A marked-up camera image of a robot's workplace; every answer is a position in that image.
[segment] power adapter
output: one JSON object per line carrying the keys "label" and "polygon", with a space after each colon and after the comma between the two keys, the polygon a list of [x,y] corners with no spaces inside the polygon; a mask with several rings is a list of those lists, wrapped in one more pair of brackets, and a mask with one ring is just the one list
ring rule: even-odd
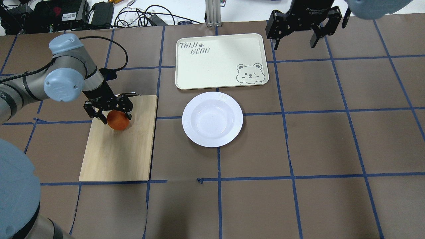
{"label": "power adapter", "polygon": [[100,2],[94,6],[93,18],[91,19],[92,29],[108,29],[113,16],[113,3]]}
{"label": "power adapter", "polygon": [[150,18],[147,19],[152,26],[168,26],[161,18],[156,14],[152,14]]}

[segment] orange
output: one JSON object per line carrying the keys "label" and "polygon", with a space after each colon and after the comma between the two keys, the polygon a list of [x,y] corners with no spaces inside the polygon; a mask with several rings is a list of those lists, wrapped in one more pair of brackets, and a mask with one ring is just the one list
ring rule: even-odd
{"label": "orange", "polygon": [[127,128],[128,124],[130,123],[130,120],[125,116],[124,112],[112,110],[108,113],[106,122],[108,123],[109,127],[113,128],[114,130],[125,130],[125,128]]}

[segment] black box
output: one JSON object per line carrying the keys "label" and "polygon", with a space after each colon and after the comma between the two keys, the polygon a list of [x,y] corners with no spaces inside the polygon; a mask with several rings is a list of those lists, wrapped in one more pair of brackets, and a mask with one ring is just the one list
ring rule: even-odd
{"label": "black box", "polygon": [[51,0],[38,2],[31,14],[28,33],[63,31],[87,23],[87,0]]}

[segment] light blue joint cap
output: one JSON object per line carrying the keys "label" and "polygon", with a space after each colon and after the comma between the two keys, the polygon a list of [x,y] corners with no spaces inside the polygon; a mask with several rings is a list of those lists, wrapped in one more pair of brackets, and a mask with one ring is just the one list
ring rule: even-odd
{"label": "light blue joint cap", "polygon": [[83,44],[75,34],[66,33],[55,37],[50,43],[49,48],[53,55],[82,47]]}
{"label": "light blue joint cap", "polygon": [[44,79],[44,92],[55,101],[70,102],[78,98],[84,77],[71,68],[58,68]]}
{"label": "light blue joint cap", "polygon": [[395,13],[412,0],[345,0],[351,12],[362,19],[378,19],[387,13]]}
{"label": "light blue joint cap", "polygon": [[37,210],[41,190],[34,169],[21,150],[0,139],[0,239],[11,238]]}

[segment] metal post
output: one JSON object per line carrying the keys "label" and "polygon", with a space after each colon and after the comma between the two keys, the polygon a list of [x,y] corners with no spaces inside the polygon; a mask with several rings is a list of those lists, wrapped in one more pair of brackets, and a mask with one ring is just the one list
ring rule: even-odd
{"label": "metal post", "polygon": [[221,26],[220,0],[205,0],[207,26]]}

